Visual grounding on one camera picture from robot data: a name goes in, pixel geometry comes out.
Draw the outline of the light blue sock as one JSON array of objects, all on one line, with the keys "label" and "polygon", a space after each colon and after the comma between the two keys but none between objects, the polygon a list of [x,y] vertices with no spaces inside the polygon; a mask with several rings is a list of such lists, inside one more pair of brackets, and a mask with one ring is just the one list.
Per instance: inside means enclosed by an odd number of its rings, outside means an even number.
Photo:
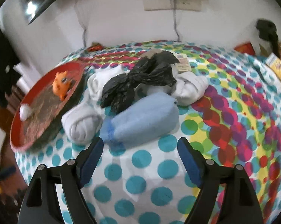
[{"label": "light blue sock", "polygon": [[176,99],[164,92],[146,96],[114,117],[104,119],[99,137],[113,148],[132,148],[175,129]]}]

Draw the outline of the orange toy animal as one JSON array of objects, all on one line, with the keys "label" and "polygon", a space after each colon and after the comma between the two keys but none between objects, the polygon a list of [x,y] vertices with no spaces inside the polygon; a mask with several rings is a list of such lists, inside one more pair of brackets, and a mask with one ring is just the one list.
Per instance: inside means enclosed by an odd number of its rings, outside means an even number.
[{"label": "orange toy animal", "polygon": [[67,92],[70,89],[71,82],[68,79],[68,71],[57,72],[55,74],[55,79],[52,83],[53,94],[58,96],[61,101],[63,101]]}]

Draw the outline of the white sock bundle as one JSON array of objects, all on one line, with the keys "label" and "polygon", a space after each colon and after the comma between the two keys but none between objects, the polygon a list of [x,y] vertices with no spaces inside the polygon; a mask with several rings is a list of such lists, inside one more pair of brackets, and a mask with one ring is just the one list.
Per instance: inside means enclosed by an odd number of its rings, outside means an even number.
[{"label": "white sock bundle", "polygon": [[175,80],[174,86],[149,86],[147,95],[164,92],[174,97],[178,105],[189,106],[201,99],[209,86],[205,76],[196,76],[190,71],[177,74]]}]

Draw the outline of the black plastic bag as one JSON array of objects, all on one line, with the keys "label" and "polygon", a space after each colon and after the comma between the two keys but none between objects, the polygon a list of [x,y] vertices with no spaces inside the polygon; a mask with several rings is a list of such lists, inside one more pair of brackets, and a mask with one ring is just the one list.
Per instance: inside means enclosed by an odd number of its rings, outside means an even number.
[{"label": "black plastic bag", "polygon": [[127,74],[122,73],[111,78],[103,87],[100,106],[111,107],[119,114],[130,107],[134,101],[134,90],[140,84],[153,86],[174,86],[172,65],[178,63],[175,55],[169,51],[155,53],[152,57],[138,60]]}]

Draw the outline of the white sock pair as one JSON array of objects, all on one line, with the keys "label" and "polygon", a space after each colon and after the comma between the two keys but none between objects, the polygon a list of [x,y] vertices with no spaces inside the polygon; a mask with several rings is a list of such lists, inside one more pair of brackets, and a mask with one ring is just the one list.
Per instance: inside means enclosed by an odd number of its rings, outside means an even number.
[{"label": "white sock pair", "polygon": [[125,73],[125,71],[121,65],[96,69],[95,73],[87,80],[87,89],[89,91],[90,100],[98,101],[101,98],[104,85],[111,78],[123,73]]}]

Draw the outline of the small cardboard box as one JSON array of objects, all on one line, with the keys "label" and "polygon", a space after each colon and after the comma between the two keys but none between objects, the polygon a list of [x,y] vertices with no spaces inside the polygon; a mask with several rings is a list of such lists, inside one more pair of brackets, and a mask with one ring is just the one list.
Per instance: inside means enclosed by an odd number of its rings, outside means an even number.
[{"label": "small cardboard box", "polygon": [[[149,50],[147,52],[144,52],[142,55],[140,55],[141,58],[143,57],[152,57],[155,53],[160,53],[164,50],[161,50],[161,49],[152,49],[152,50]],[[186,56],[186,54],[178,54],[176,52],[172,52],[170,51],[177,59],[178,59],[178,63],[175,63],[175,67],[177,68],[178,72],[179,73],[183,73],[183,72],[186,72],[186,71],[191,71],[192,68],[190,66],[190,62]]]}]

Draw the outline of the round red worn tray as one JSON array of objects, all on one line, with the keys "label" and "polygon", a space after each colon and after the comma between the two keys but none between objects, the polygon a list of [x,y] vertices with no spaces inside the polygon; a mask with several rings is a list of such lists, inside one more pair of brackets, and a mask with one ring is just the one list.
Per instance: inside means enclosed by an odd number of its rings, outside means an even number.
[{"label": "round red worn tray", "polygon": [[[21,105],[29,105],[33,112],[25,121],[20,120],[20,108],[14,115],[10,130],[10,145],[14,152],[40,147],[57,135],[62,128],[62,116],[80,101],[85,87],[85,66],[80,61],[61,64],[40,78],[26,94]],[[65,71],[71,85],[62,101],[53,93],[52,83],[57,73]]]}]

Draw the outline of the red snack wrapper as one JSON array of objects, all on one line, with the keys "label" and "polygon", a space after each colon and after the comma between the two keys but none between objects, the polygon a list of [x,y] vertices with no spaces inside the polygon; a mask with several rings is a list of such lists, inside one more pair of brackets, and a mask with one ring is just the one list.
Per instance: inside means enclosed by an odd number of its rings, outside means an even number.
[{"label": "red snack wrapper", "polygon": [[101,51],[104,49],[104,46],[100,43],[92,43],[91,46],[87,48],[88,52],[95,52],[95,51]]}]

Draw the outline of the white wall socket plate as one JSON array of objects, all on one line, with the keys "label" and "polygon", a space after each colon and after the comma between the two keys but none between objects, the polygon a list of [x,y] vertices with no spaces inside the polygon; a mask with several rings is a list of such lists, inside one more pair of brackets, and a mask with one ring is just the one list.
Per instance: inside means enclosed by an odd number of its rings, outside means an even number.
[{"label": "white wall socket plate", "polygon": [[142,0],[145,11],[181,10],[201,11],[204,0]]}]

